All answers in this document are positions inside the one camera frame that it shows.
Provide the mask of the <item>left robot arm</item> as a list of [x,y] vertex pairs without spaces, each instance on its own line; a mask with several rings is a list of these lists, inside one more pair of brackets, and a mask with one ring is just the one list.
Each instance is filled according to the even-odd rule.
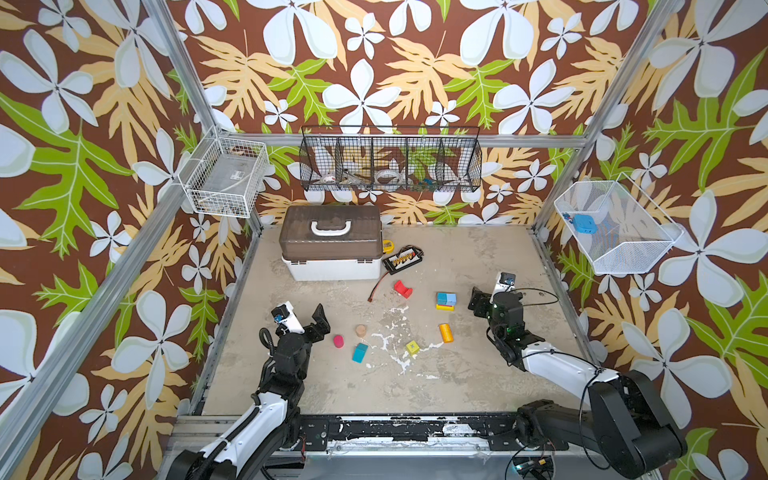
[[215,441],[197,451],[180,452],[171,463],[169,479],[249,479],[274,452],[298,441],[299,401],[312,346],[330,333],[331,326],[321,304],[306,326],[288,301],[274,307],[271,316],[275,330],[259,330],[268,357],[252,405]]

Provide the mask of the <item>yellow green cube block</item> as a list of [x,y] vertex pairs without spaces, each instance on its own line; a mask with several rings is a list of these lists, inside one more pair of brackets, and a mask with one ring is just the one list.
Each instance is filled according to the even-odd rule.
[[416,341],[411,341],[406,345],[406,349],[411,355],[415,355],[420,351],[420,346]]

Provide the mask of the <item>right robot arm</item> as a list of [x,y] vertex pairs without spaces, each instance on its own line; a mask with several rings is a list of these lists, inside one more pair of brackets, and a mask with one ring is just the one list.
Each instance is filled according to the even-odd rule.
[[688,454],[684,434],[647,375],[620,373],[567,353],[529,331],[521,291],[503,286],[471,291],[469,310],[487,321],[486,337],[509,367],[573,394],[578,405],[552,400],[519,407],[512,430],[524,448],[576,445],[635,479]]

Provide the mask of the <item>blue object in basket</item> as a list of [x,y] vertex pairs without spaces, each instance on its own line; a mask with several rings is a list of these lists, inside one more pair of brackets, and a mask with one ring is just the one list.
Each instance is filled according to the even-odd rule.
[[598,232],[598,226],[590,215],[576,214],[572,217],[571,224],[578,234],[594,235]]

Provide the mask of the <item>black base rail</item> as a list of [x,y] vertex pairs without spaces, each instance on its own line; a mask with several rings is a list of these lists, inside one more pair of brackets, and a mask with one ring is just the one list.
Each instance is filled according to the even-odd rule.
[[566,450],[562,441],[539,440],[526,433],[513,412],[452,414],[303,414],[300,435],[308,451],[328,450],[334,444],[377,439],[388,444],[427,446],[457,439],[481,450],[515,452],[524,447]]

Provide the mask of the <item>white mesh basket right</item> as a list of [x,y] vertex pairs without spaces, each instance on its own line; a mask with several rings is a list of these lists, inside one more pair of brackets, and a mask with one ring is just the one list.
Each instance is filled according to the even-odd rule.
[[[597,275],[646,274],[683,236],[682,226],[625,174],[576,181],[554,206]],[[576,214],[590,215],[598,232],[576,233]]]

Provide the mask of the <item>red arch block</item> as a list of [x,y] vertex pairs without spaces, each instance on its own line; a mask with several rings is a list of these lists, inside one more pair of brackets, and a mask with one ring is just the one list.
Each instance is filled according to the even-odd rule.
[[409,299],[413,294],[413,289],[405,286],[400,280],[394,284],[393,289],[396,293],[405,299]]

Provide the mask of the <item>teal triangular block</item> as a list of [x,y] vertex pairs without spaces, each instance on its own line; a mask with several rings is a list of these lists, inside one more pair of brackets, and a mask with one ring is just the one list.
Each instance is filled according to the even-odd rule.
[[353,351],[352,361],[361,364],[365,359],[368,346],[364,343],[358,343]]

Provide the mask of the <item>orange cylinder block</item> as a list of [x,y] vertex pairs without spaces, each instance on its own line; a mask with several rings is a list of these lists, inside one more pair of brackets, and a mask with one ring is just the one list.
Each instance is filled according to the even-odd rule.
[[440,335],[441,335],[442,341],[444,343],[452,343],[454,341],[454,336],[453,336],[453,333],[452,333],[452,329],[451,329],[449,324],[442,323],[442,324],[440,324],[438,326],[438,328],[439,328],[439,331],[440,331]]

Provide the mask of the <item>brown lid white toolbox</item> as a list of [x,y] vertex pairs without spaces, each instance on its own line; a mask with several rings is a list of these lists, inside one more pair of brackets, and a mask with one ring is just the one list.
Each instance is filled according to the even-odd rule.
[[374,205],[293,205],[279,244],[296,281],[358,281],[380,277],[383,233]]

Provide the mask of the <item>black charging board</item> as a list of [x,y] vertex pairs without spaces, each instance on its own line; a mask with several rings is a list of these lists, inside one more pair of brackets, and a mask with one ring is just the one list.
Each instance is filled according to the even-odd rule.
[[386,257],[383,265],[390,275],[398,274],[407,270],[424,259],[424,252],[421,248],[407,245],[396,253]]

